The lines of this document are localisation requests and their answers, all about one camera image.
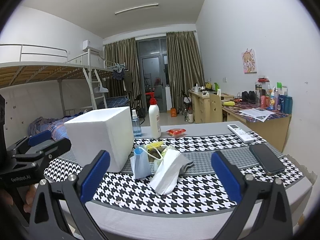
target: cartoon girl picture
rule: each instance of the cartoon girl picture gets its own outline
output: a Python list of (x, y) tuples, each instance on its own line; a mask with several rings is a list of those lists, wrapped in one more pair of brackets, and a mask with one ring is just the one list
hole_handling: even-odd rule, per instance
[(243, 61), (243, 71), (244, 73), (256, 73), (256, 59), (254, 55), (253, 49), (247, 49), (246, 52), (242, 53), (242, 61)]

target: ceiling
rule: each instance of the ceiling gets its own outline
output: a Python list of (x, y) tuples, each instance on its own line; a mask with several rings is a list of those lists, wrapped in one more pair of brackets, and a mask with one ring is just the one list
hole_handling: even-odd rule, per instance
[[(204, 0), (24, 0), (22, 5), (72, 22), (106, 38), (169, 24), (195, 23)], [(115, 15), (124, 9), (159, 3), (158, 8)]]

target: blue gripper pad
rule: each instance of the blue gripper pad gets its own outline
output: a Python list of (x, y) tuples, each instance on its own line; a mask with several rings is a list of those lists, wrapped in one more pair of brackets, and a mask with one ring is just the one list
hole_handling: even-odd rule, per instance
[(216, 172), (219, 180), (221, 181), (224, 189), (226, 190), (230, 200), (240, 203), (242, 200), (241, 196), (241, 185), (239, 180), (235, 178), (232, 171), (227, 166), (232, 166), (228, 160), (223, 156), (221, 152), (214, 152), (211, 155), (211, 166)]
[[(78, 180), (78, 182), (82, 182), (79, 186), (81, 187), (80, 201), (83, 204), (92, 200), (109, 165), (110, 154), (107, 151), (100, 151), (90, 164), (84, 166)], [(87, 173), (83, 180), (80, 179), (81, 173), (84, 175)]]
[(42, 143), (42, 142), (44, 142), (46, 140), (50, 140), (50, 139), (51, 139), (51, 132), (49, 130), (47, 130), (47, 131), (44, 131), (44, 132), (41, 132), (41, 133), (38, 133), (34, 136), (29, 137), (28, 145), (31, 147), (36, 146), (39, 143)]

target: door frame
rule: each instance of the door frame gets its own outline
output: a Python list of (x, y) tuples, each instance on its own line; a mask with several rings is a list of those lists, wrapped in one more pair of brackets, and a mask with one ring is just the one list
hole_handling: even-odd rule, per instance
[[(148, 38), (148, 39), (143, 39), (143, 40), (138, 40), (136, 41), (137, 44), (137, 52), (138, 52), (138, 60), (139, 60), (139, 70), (140, 70), (140, 89), (141, 89), (141, 101), (142, 101), (142, 106), (145, 108), (146, 112), (148, 112), (147, 109), (147, 101), (146, 101), (146, 90), (145, 90), (145, 82), (144, 82), (144, 73), (143, 73), (143, 65), (142, 65), (142, 60), (146, 58), (153, 58), (153, 57), (158, 57), (159, 60), (159, 72), (160, 72), (160, 78), (162, 82), (162, 100), (163, 100), (163, 107), (164, 109), (161, 110), (160, 112), (167, 112), (167, 100), (166, 100), (166, 93), (165, 93), (165, 88), (167, 85), (167, 80), (165, 76), (165, 68), (164, 68), (164, 56), (167, 55), (167, 53), (162, 52), (162, 46), (161, 46), (161, 39), (167, 39), (167, 36), (160, 36), (160, 37), (154, 37), (154, 38)], [(159, 42), (159, 51), (160, 53), (155, 53), (155, 54), (147, 54), (147, 55), (140, 55), (140, 46), (139, 43), (142, 41), (152, 41), (152, 40), (158, 40)]]

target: human hand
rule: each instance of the human hand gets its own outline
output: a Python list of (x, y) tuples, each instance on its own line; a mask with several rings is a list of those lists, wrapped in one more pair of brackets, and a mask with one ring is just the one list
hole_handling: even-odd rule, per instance
[[(29, 190), (27, 191), (26, 194), (26, 204), (23, 205), (23, 210), (26, 213), (31, 213), (31, 209), (32, 209), (32, 203), (33, 203), (33, 199), (35, 198), (35, 194), (36, 194), (36, 187), (35, 185), (30, 185)], [(8, 205), (13, 205), (13, 199), (10, 196), (10, 194), (8, 192), (6, 192), (4, 189), (0, 189), (0, 197), (4, 200), (5, 203), (7, 203)]]

